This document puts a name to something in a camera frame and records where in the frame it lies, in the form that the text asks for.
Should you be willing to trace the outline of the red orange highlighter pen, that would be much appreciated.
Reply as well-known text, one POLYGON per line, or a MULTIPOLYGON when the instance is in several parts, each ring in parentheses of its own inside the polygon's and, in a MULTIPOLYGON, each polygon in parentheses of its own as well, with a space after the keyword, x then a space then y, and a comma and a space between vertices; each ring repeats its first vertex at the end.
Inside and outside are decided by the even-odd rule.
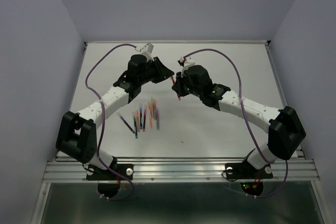
POLYGON ((176 93, 178 100, 181 101, 181 96, 180 96, 179 89, 178 89, 179 87, 176 84, 176 81, 175 81, 175 79, 174 79, 173 76, 171 76, 170 79, 171 79, 171 81, 173 83, 172 90, 176 93))

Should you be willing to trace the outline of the yellow highlighter pen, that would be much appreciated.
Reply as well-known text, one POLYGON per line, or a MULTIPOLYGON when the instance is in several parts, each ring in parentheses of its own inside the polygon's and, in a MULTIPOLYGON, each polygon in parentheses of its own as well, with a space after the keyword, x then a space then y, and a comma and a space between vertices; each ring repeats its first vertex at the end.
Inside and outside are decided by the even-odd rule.
POLYGON ((151 98, 150 102, 152 103, 153 120, 155 120, 155 100, 151 98))

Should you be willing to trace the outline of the purple highlighter pen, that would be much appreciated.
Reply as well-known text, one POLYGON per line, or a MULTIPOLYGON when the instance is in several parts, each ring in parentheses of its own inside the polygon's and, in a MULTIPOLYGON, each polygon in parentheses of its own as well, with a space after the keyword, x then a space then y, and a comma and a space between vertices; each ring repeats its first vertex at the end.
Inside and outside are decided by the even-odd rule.
POLYGON ((158 108, 155 109, 156 129, 160 130, 160 114, 158 108))

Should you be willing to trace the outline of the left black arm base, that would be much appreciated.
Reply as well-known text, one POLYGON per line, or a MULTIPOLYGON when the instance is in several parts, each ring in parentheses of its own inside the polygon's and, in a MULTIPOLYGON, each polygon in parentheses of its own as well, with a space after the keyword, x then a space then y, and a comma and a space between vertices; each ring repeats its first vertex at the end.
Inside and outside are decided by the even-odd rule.
POLYGON ((87 172, 87 181, 98 182, 97 193, 101 199, 117 201, 128 199, 133 195, 133 164, 118 164, 114 173, 93 165, 83 166, 83 168, 87 172))

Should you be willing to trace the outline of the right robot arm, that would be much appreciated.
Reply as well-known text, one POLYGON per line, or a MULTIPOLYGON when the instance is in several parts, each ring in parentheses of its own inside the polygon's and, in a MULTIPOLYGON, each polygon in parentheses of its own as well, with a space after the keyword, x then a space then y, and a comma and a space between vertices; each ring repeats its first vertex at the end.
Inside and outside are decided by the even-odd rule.
POLYGON ((253 177, 267 164, 277 159, 289 160, 306 137, 306 132, 295 109, 262 105, 241 98, 238 93, 222 84, 213 83, 207 70, 194 65, 176 74, 172 89, 179 97, 192 94, 215 110, 235 115, 253 124, 268 135, 268 141, 252 150, 244 159, 241 170, 253 177))

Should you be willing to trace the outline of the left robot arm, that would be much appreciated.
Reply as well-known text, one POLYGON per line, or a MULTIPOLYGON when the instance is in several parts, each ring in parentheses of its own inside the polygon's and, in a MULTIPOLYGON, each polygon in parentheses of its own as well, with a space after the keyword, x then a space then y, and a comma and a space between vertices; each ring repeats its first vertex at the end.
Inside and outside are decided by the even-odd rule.
POLYGON ((97 138, 97 129, 103 130, 106 119, 133 101, 144 84, 160 83, 173 75, 174 72, 157 57, 148 60, 141 54, 131 56, 127 70, 103 96, 85 109, 63 115, 56 149, 82 164, 99 168, 104 178, 113 178, 117 172, 117 159, 101 150, 102 140, 97 138))

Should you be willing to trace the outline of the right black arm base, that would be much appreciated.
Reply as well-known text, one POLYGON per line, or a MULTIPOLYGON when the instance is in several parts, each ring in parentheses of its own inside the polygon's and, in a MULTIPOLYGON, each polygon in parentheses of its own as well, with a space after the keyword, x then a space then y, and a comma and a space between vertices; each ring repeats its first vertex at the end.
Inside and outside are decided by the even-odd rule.
POLYGON ((222 171, 222 177, 229 182, 240 181, 240 187, 248 196, 261 196, 264 190, 264 179, 272 179, 273 173, 270 165, 255 169, 247 162, 227 163, 222 171))

